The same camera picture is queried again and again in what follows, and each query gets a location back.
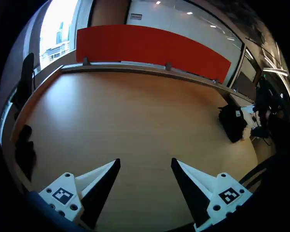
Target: black chair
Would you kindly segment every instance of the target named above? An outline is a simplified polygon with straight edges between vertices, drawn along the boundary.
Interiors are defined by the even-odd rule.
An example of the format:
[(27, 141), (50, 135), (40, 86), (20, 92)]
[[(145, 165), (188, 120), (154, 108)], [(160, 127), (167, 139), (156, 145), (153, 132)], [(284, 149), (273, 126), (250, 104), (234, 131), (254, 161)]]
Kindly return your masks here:
[(14, 94), (11, 100), (11, 102), (14, 103), (17, 108), (17, 113), (14, 115), (15, 120), (32, 93), (33, 63), (34, 63), (33, 53), (30, 53), (22, 63), (22, 75), (17, 85), (16, 93)]

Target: black bag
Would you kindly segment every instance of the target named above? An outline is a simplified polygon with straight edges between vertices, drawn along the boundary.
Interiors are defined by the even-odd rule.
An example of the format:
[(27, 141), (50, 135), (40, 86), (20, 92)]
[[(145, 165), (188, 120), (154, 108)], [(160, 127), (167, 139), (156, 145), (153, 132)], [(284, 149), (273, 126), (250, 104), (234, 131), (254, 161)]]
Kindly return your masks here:
[(243, 130), (247, 126), (243, 112), (239, 106), (226, 105), (220, 109), (219, 121), (228, 138), (235, 143), (243, 138)]

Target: building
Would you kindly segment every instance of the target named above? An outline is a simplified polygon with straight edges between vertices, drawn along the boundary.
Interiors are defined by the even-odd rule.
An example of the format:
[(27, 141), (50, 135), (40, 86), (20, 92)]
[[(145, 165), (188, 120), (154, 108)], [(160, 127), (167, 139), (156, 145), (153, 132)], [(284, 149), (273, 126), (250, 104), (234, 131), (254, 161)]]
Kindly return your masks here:
[(64, 41), (59, 44), (56, 44), (55, 47), (47, 49), (42, 54), (41, 61), (41, 69), (45, 68), (59, 57), (63, 56), (64, 54), (68, 53), (70, 50), (70, 41)]
[(59, 57), (70, 51), (70, 25), (63, 22), (60, 23), (59, 29), (56, 34), (56, 44), (48, 48), (40, 57), (41, 69), (45, 68)]

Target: ceiling light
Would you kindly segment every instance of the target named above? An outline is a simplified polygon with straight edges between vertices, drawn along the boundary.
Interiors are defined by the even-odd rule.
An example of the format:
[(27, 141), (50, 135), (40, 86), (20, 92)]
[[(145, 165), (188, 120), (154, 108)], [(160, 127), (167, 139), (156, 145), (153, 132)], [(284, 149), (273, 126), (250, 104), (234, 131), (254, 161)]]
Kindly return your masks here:
[[(264, 54), (264, 58), (265, 60), (272, 66), (273, 69), (276, 69), (275, 65), (273, 64), (273, 62), (265, 55), (265, 52), (262, 48), (262, 51), (263, 51), (263, 54)], [(290, 97), (290, 88), (286, 82), (286, 80), (283, 78), (283, 76), (280, 74), (280, 73), (277, 73), (277, 75), (280, 77), (281, 81), (283, 82), (283, 84), (285, 85), (287, 91), (288, 91), (288, 94), (289, 94), (289, 97)]]
[(279, 71), (279, 70), (274, 69), (274, 68), (264, 68), (263, 71), (265, 71), (265, 72), (274, 72), (274, 73), (277, 73), (277, 74), (281, 74), (281, 75), (283, 75), (283, 76), (285, 76), (285, 77), (288, 76), (288, 74), (285, 73), (286, 70), (281, 70), (281, 71)]
[(250, 56), (250, 58), (253, 59), (253, 57), (252, 57), (252, 55), (251, 55), (251, 53), (249, 52), (248, 49), (246, 49), (246, 52), (248, 53), (248, 55)]

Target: red panel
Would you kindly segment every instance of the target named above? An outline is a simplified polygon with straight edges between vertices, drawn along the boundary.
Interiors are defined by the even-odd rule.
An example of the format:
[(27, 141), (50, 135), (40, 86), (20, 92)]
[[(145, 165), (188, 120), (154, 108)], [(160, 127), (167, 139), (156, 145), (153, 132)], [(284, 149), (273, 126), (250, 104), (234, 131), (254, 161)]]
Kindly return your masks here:
[(76, 61), (135, 61), (172, 67), (223, 83), (230, 61), (184, 36), (152, 27), (105, 25), (77, 31)]

